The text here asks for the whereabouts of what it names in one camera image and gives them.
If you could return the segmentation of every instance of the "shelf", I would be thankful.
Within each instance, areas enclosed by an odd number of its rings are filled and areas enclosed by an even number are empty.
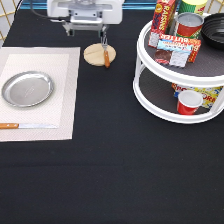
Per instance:
[[[195,63],[185,68],[163,66],[154,61],[156,49],[148,46],[152,21],[142,29],[137,51],[140,60],[157,76],[180,85],[191,87],[218,87],[224,85],[224,52],[208,46],[203,39]]]
[[[174,97],[174,89],[171,83],[159,78],[147,68],[145,68],[139,79],[139,87],[144,97],[158,108],[170,113],[179,114],[177,112],[177,101]],[[209,109],[199,107],[196,114],[204,114]]]
[[[174,90],[171,83],[153,74],[144,64],[139,69],[136,69],[133,89],[136,98],[146,110],[157,117],[176,123],[194,124],[205,122],[216,117],[223,109],[222,96],[221,98],[218,97],[217,102],[210,110],[200,107],[195,115],[178,114],[177,99],[173,96]]]

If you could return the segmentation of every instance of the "silver plate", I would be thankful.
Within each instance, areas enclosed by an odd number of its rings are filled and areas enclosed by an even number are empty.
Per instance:
[[[12,106],[30,107],[46,100],[53,89],[49,75],[29,71],[10,78],[2,88],[2,96]]]

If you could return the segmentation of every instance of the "red cup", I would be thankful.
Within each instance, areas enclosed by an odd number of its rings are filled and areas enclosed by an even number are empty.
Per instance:
[[[177,111],[182,115],[193,115],[202,104],[201,93],[184,90],[178,95]]]

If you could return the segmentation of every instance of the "orange knife handle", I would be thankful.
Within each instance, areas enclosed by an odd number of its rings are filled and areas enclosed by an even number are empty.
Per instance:
[[[104,51],[104,60],[105,60],[105,66],[106,66],[106,68],[109,68],[110,67],[110,60],[109,60],[108,51]]]
[[[17,129],[19,128],[19,124],[13,124],[13,123],[1,123],[0,129]]]

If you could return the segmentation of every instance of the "knife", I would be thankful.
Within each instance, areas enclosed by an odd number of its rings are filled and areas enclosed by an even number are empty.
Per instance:
[[[52,124],[16,124],[16,123],[0,123],[0,129],[44,129],[44,128],[57,128],[57,126]]]

